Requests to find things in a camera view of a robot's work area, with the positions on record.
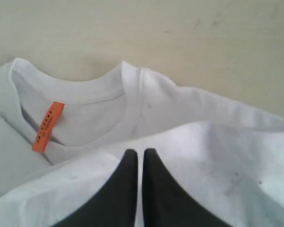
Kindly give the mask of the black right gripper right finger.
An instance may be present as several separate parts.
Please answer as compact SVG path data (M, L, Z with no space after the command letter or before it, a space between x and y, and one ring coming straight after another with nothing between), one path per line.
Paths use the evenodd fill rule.
M142 209L146 227L226 227L178 184L156 149L144 152Z

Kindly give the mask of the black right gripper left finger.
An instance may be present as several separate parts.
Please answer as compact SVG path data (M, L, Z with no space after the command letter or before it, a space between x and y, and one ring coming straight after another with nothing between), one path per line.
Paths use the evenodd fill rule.
M138 156L125 151L102 188L83 206L59 222L60 227L133 227L137 207Z

